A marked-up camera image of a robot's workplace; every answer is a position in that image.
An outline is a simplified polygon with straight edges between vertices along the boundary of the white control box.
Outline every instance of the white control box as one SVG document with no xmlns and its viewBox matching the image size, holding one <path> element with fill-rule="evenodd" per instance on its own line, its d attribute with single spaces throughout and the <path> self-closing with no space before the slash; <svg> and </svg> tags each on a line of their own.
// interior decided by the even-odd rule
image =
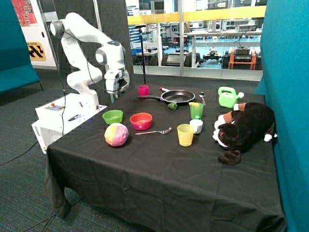
<svg viewBox="0 0 309 232">
<path fill-rule="evenodd" d="M 50 144 L 107 107 L 100 105 L 93 111 L 84 109 L 80 97 L 80 94 L 71 93 L 35 109 L 39 120 L 32 128 L 44 154 Z"/>
</svg>

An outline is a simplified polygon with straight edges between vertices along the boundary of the frying pan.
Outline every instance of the frying pan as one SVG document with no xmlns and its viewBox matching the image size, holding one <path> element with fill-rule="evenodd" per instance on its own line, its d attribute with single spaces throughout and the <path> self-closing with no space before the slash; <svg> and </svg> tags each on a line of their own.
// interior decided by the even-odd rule
<svg viewBox="0 0 309 232">
<path fill-rule="evenodd" d="M 164 101 L 165 103 L 189 103 L 195 98 L 195 94 L 188 90 L 167 90 L 162 93 L 161 97 L 147 95 L 138 96 L 138 98 L 151 98 L 158 101 Z"/>
</svg>

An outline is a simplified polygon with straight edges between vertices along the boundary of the teal partition panel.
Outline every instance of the teal partition panel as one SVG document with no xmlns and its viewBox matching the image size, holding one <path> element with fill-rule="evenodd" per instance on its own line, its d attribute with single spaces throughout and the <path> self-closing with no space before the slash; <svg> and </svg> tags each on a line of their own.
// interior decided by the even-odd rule
<svg viewBox="0 0 309 232">
<path fill-rule="evenodd" d="M 39 82 L 11 0 L 1 1 L 0 93 Z"/>
<path fill-rule="evenodd" d="M 265 94 L 275 111 L 277 172 L 289 232 L 309 231 L 309 1 L 269 0 L 261 51 Z"/>
</svg>

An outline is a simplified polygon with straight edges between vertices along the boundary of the orange machine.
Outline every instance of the orange machine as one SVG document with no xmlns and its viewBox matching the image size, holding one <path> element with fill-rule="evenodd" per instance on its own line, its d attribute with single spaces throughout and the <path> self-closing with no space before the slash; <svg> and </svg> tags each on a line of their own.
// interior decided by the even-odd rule
<svg viewBox="0 0 309 232">
<path fill-rule="evenodd" d="M 229 69 L 255 70 L 256 52 L 248 47 L 238 47 L 230 54 Z"/>
</svg>

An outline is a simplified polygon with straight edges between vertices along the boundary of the green watering can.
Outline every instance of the green watering can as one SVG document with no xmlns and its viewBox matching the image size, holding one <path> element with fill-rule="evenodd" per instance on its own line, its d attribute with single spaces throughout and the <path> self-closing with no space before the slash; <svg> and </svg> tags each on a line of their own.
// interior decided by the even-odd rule
<svg viewBox="0 0 309 232">
<path fill-rule="evenodd" d="M 243 98 L 244 94 L 236 94 L 236 91 L 230 87 L 220 87 L 218 89 L 219 93 L 219 104 L 226 108 L 234 108 L 239 98 Z"/>
</svg>

